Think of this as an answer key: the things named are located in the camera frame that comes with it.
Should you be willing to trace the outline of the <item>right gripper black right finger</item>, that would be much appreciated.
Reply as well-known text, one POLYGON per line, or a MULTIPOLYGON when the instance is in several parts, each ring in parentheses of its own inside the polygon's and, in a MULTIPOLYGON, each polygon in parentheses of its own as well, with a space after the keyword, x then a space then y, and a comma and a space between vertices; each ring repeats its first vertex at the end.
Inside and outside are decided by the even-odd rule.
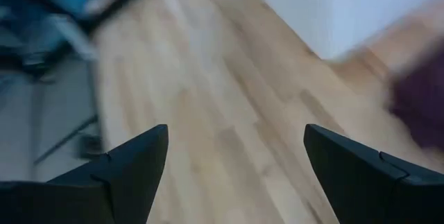
POLYGON ((444 224, 444 174, 316 124, 303 141, 340 224, 444 224))

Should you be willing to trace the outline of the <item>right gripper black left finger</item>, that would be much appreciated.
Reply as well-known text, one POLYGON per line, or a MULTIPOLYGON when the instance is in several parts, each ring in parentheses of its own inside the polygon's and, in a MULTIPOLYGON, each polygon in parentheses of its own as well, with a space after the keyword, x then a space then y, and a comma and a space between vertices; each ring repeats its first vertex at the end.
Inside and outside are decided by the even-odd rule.
POLYGON ((146 224, 168 145, 160 124, 48 182, 0 182, 0 224, 146 224))

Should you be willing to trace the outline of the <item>purple cloth bag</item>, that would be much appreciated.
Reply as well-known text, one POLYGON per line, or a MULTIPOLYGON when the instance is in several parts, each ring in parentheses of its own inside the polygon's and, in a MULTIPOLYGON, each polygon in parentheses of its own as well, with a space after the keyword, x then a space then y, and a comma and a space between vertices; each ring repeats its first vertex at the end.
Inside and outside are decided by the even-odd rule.
POLYGON ((389 109, 420 147, 444 150, 444 44, 396 77, 389 109))

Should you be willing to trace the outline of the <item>black aluminium table frame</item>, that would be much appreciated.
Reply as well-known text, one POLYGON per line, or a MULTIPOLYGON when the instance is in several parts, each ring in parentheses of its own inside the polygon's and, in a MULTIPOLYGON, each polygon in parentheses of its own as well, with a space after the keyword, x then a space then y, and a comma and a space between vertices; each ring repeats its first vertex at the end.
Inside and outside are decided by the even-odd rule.
POLYGON ((70 52, 94 57, 91 36, 130 0, 0 0, 0 74, 35 79, 70 52))

